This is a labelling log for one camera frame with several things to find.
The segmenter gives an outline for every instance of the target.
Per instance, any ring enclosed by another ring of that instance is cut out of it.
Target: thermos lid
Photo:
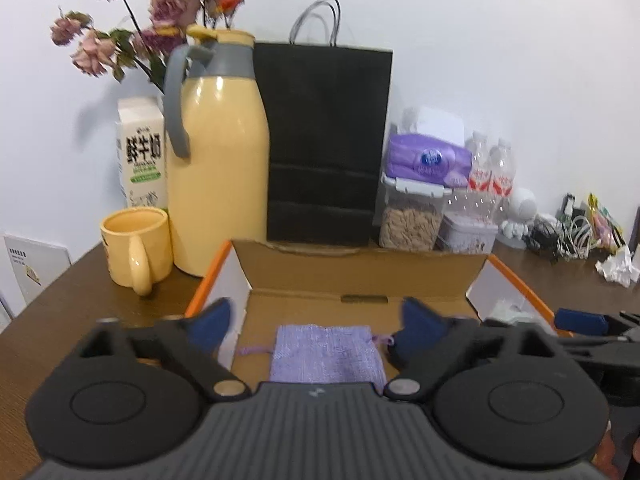
[[[187,35],[194,38],[197,43],[215,40],[219,43],[235,43],[251,47],[255,43],[255,36],[236,28],[218,30],[193,24],[187,27]]]

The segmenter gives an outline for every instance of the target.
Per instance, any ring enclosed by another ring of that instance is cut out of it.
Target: plastic storage container
[[[402,251],[432,251],[450,189],[434,184],[382,176],[385,210],[380,246]]]
[[[501,202],[501,197],[490,193],[454,189],[452,195],[447,196],[445,206],[448,213],[475,216],[483,221],[499,224],[500,222],[496,221],[496,215],[501,212]]]
[[[482,216],[446,212],[437,247],[448,253],[490,254],[498,226]]]

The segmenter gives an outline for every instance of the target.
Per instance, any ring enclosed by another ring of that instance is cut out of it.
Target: snack package
[[[620,247],[625,245],[620,224],[609,214],[607,208],[598,203],[598,198],[593,193],[589,195],[588,205],[589,222],[593,229],[593,237],[598,241],[598,247],[615,254]]]

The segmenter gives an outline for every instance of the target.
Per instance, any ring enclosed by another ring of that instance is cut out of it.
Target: yellow thermos
[[[168,211],[175,265],[203,276],[224,240],[265,240],[269,127],[254,37],[191,25],[164,83]],[[185,80],[186,60],[191,67]]]

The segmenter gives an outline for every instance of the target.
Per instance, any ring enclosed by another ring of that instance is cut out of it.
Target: purple tissue package
[[[421,134],[399,134],[389,139],[386,176],[429,182],[445,187],[466,187],[471,152]]]

